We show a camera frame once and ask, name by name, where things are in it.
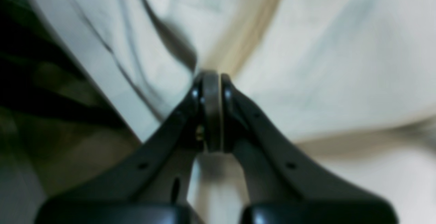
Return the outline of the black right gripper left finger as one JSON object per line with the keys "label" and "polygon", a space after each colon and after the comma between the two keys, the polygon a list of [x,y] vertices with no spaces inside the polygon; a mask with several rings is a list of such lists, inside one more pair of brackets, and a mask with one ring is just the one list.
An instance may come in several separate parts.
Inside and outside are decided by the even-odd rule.
{"label": "black right gripper left finger", "polygon": [[190,167],[202,146],[195,131],[201,120],[204,74],[137,151],[78,187],[47,200],[37,224],[196,224],[182,199]]}

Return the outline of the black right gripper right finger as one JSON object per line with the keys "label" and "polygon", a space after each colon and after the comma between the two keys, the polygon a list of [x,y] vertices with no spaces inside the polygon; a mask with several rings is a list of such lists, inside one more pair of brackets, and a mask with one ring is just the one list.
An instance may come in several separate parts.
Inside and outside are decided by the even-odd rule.
{"label": "black right gripper right finger", "polygon": [[388,201],[338,177],[292,144],[229,75],[221,76],[224,137],[243,167],[242,224],[397,224]]}

